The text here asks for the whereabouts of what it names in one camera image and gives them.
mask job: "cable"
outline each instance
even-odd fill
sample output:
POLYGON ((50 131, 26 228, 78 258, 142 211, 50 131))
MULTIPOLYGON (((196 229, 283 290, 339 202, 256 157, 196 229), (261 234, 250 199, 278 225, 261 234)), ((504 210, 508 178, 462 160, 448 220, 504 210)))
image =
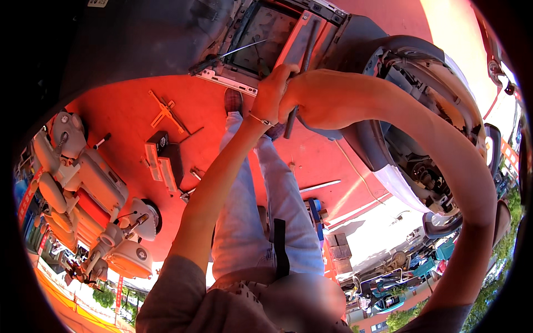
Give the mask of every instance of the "cable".
POLYGON ((376 198, 376 196, 374 195, 374 193, 372 193, 372 191, 370 191, 370 188, 368 187, 368 184, 367 182, 365 181, 365 178, 359 173, 359 171, 357 171, 355 165, 353 165, 352 161, 350 160, 350 158, 348 157, 348 155, 346 154, 346 152, 344 151, 344 149, 342 149, 341 145, 338 143, 338 140, 335 140, 335 144, 337 145, 337 147, 341 150, 342 154, 344 155, 344 157, 346 158, 346 160, 348 161, 348 163, 350 163, 350 165, 352 166, 352 169, 357 173, 357 175, 361 178, 361 180, 363 181, 363 183, 365 184, 367 190, 368 190, 368 193, 370 193, 370 195, 377 201, 379 202, 380 204, 382 205, 385 205, 384 202, 381 202, 378 198, 376 198))

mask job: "light blue jeans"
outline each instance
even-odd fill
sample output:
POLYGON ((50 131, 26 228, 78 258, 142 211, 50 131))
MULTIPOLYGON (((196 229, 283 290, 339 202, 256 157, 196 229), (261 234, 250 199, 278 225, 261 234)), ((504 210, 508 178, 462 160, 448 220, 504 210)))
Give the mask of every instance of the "light blue jeans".
MULTIPOLYGON (((229 113, 220 150, 235 135, 242 121, 238 112, 229 113)), ((254 152, 266 187, 271 234, 274 218, 286 221, 285 252, 290 270, 323 275, 320 243, 300 196, 296 178, 279 158, 268 136, 261 136, 254 152)), ((276 266, 274 244, 265 237, 259 218, 248 158, 241 165, 216 222, 212 256, 215 279, 245 268, 276 266)))

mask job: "red floor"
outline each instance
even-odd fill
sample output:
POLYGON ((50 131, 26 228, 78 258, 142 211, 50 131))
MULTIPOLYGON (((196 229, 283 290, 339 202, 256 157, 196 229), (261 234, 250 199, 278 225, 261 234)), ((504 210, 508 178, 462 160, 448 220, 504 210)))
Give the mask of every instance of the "red floor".
MULTIPOLYGON (((354 2, 334 1, 343 9, 366 15, 373 19, 390 35, 414 35, 432 41, 427 20, 419 1, 404 1, 399 5, 393 1, 354 2)), ((143 244, 150 249, 154 261, 162 261, 171 246, 180 225, 185 203, 179 196, 171 198, 163 182, 153 181, 149 170, 141 162, 144 156, 144 142, 155 131, 166 130, 171 142, 184 138, 169 119, 164 119, 152 128, 150 123, 159 113, 155 101, 148 95, 152 89, 165 100, 174 100, 174 112, 190 131, 204 127, 202 131, 181 145, 185 177, 180 185, 189 190, 198 180, 188 173, 191 167, 203 172, 208 169, 218 153, 218 146, 224 133, 225 112, 223 109, 224 87, 199 78, 188 76, 154 77, 111 84, 93 89, 67 106, 69 112, 79 113, 89 127, 89 145, 95 144, 108 132, 110 141, 100 148, 100 153, 109 165, 128 185, 130 196, 149 198, 154 201, 163 215, 164 225, 154 242, 143 244)), ((245 108, 251 108, 253 99, 245 97, 245 108)), ((340 142, 347 151, 357 170, 365 177, 375 196, 381 196, 385 189, 374 178, 345 141, 340 142)), ((296 164, 295 176, 301 188, 342 180, 340 184, 304 193, 304 199, 315 197, 323 202, 331 220, 355 210, 372 200, 360 177, 353 171, 334 142, 330 142, 295 125, 290 140, 283 138, 274 143, 283 161, 292 159, 296 164)), ((254 185, 259 205, 266 205, 266 194, 255 155, 249 154, 254 185)))

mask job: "black strap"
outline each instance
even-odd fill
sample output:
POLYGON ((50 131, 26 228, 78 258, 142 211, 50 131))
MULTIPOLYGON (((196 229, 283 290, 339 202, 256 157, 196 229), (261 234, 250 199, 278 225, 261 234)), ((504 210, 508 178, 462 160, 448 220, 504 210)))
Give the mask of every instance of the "black strap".
POLYGON ((276 252, 276 280, 289 275, 289 257, 285 252, 285 220, 274 219, 274 251, 276 252))

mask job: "sneaker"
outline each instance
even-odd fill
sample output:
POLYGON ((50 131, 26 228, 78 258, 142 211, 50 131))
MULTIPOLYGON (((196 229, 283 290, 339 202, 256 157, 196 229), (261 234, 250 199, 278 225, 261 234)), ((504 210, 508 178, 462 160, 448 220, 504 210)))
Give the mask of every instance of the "sneaker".
POLYGON ((224 109, 228 112, 238 112, 243 115, 243 94, 240 91, 226 88, 224 92, 224 109))
POLYGON ((265 132, 265 135, 268 136, 272 141, 276 140, 285 133, 285 124, 277 123, 274 127, 270 127, 265 132))

